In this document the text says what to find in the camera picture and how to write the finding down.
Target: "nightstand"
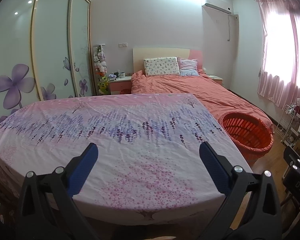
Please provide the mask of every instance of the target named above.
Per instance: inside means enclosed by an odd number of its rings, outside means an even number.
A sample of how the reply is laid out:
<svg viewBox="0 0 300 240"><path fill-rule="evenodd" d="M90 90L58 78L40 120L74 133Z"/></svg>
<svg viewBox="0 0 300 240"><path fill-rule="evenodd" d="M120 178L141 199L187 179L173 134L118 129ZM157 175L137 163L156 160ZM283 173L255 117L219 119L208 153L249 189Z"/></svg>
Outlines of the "nightstand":
<svg viewBox="0 0 300 240"><path fill-rule="evenodd" d="M109 88L111 91L111 95L119 95L121 90L131 89L131 76L124 78L117 78L115 80L109 81Z"/></svg>
<svg viewBox="0 0 300 240"><path fill-rule="evenodd" d="M222 86L222 82L223 82L223 79L218 77L218 76L215 76L215 75L207 75L209 78L211 78L215 83L219 84Z"/></svg>

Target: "coral bedspread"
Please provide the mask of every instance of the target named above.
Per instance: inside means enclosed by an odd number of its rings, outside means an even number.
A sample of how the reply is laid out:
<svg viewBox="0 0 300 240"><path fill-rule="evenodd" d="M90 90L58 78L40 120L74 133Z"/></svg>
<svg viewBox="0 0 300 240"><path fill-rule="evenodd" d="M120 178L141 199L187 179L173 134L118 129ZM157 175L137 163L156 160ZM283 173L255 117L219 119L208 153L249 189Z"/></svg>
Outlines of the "coral bedspread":
<svg viewBox="0 0 300 240"><path fill-rule="evenodd" d="M37 102L0 123L0 179L18 195L25 174L52 172L90 142L99 158L80 194L85 216L128 225L211 218L223 195L199 157L202 141L251 172L229 136L191 94Z"/></svg>
<svg viewBox="0 0 300 240"><path fill-rule="evenodd" d="M198 76L154 76L146 77L142 70L132 76L132 93L191 93L209 110L215 119L229 111L242 111L260 118L273 130L272 121L259 108L216 84L199 70Z"/></svg>

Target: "blue gripper pad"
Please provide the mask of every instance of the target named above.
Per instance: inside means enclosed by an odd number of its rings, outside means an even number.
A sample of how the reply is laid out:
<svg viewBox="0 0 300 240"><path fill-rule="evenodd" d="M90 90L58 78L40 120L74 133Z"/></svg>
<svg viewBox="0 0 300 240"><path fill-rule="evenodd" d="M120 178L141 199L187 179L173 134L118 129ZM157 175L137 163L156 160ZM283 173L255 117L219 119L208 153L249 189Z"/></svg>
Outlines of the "blue gripper pad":
<svg viewBox="0 0 300 240"><path fill-rule="evenodd" d="M81 156L74 157L69 162L66 167L69 197L80 193L97 159L98 147L94 143L90 143Z"/></svg>
<svg viewBox="0 0 300 240"><path fill-rule="evenodd" d="M221 165L218 155L208 142L203 142L200 145L199 155L218 191L228 196L231 192L230 176Z"/></svg>

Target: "metal bolt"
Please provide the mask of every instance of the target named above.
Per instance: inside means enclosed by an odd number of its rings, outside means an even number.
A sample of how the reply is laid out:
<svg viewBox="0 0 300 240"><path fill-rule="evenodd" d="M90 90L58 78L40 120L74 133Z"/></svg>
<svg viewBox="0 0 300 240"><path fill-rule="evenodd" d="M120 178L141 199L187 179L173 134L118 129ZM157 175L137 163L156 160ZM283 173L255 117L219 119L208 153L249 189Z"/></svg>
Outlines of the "metal bolt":
<svg viewBox="0 0 300 240"><path fill-rule="evenodd" d="M235 166L234 171L237 172L237 173L241 173L241 172L243 172L243 168L240 167L240 166Z"/></svg>
<svg viewBox="0 0 300 240"><path fill-rule="evenodd" d="M29 171L29 172L27 173L27 177L28 177L28 178L31 178L33 175L34 175L33 171Z"/></svg>
<svg viewBox="0 0 300 240"><path fill-rule="evenodd" d="M270 172L270 171L265 171L265 175L266 175L267 177L271 177L271 172Z"/></svg>
<svg viewBox="0 0 300 240"><path fill-rule="evenodd" d="M61 174L61 173L63 173L64 170L65 170L64 167L58 167L55 169L55 172L56 172L56 174Z"/></svg>

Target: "headboard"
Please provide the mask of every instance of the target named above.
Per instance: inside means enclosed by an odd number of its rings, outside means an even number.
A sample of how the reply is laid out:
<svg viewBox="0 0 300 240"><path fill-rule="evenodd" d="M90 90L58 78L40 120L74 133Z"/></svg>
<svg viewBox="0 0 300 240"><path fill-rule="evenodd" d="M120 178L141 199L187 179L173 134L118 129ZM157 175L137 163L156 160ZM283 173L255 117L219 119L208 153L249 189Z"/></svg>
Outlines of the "headboard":
<svg viewBox="0 0 300 240"><path fill-rule="evenodd" d="M181 57L186 59L197 59L198 69L202 69L203 56L200 50L175 49L175 48L134 48L133 49L133 71L144 70L143 60L145 58L157 57Z"/></svg>

